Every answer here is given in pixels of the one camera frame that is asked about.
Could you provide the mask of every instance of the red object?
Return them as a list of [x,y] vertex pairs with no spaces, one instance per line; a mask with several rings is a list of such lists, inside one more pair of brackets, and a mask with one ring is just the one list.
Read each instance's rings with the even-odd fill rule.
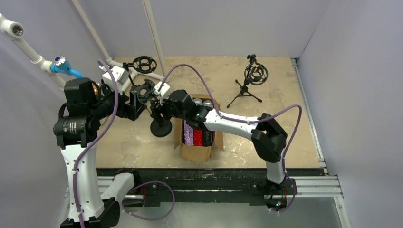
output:
[[193,145],[203,146],[203,130],[193,130]]

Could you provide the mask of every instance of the white wall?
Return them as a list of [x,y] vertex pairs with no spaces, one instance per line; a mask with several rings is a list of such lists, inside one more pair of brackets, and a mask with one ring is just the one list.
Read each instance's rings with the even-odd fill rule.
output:
[[[3,0],[0,13],[22,23],[26,41],[45,58],[63,54],[99,79],[101,55],[68,1]],[[63,91],[0,34],[1,227],[59,225],[67,175],[53,125],[64,102]]]
[[403,1],[331,1],[299,70],[356,228],[402,227]]
[[[329,0],[151,0],[166,56],[300,57]],[[112,56],[156,56],[141,0],[81,0]]]

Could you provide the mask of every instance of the open cardboard box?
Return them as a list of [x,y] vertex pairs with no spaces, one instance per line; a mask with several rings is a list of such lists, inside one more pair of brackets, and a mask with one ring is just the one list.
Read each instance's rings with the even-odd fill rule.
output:
[[[192,97],[199,98],[202,101],[209,100],[211,98],[208,95],[204,94],[193,94]],[[184,143],[183,136],[183,120],[175,118],[175,127],[173,129],[173,141],[174,141],[174,149],[176,149],[179,145],[182,145],[182,157],[187,160],[192,160],[196,162],[206,162],[210,158],[211,148],[214,146],[215,148],[223,151],[224,150],[224,135],[222,132],[216,131],[213,132],[213,144],[212,146],[188,146]]]

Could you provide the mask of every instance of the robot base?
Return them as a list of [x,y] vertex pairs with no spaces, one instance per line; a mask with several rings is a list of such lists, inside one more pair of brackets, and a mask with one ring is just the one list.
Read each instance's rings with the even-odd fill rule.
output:
[[169,120],[165,120],[162,126],[156,120],[151,122],[150,126],[151,133],[156,137],[165,137],[169,135],[172,131],[172,123]]
[[[91,217],[89,221],[85,221],[84,224],[86,227],[92,228],[103,228],[103,227],[115,227],[120,218],[120,205],[119,202],[115,201],[114,197],[111,197],[108,200],[103,200],[104,202],[104,211],[98,217]],[[74,222],[72,219],[66,219],[62,224],[60,224],[60,228],[79,228],[80,223]]]

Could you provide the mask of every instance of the tripod stand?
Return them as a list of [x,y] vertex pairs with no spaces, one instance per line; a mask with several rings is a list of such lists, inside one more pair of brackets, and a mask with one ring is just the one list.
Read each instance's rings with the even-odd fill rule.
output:
[[231,104],[237,99],[238,97],[241,96],[252,96],[254,97],[257,101],[262,102],[261,99],[257,98],[255,95],[251,94],[248,91],[248,86],[249,84],[251,85],[261,85],[263,84],[266,79],[267,79],[267,69],[260,63],[256,62],[256,55],[248,55],[247,59],[250,59],[250,64],[246,67],[245,69],[245,80],[243,81],[243,85],[241,85],[238,80],[235,79],[235,82],[240,86],[240,92],[238,95],[231,101],[229,105],[227,105],[227,108],[231,106]]
[[235,79],[235,82],[240,86],[240,92],[239,92],[239,94],[231,101],[231,103],[230,103],[229,105],[227,105],[227,108],[229,108],[229,107],[231,106],[231,104],[235,101],[235,99],[237,99],[238,97],[241,97],[241,96],[252,96],[252,97],[256,98],[257,101],[262,102],[261,99],[257,98],[255,95],[251,94],[251,93],[248,91],[247,85],[249,85],[250,82],[248,82],[246,79],[243,81],[243,86],[238,82],[237,79]]

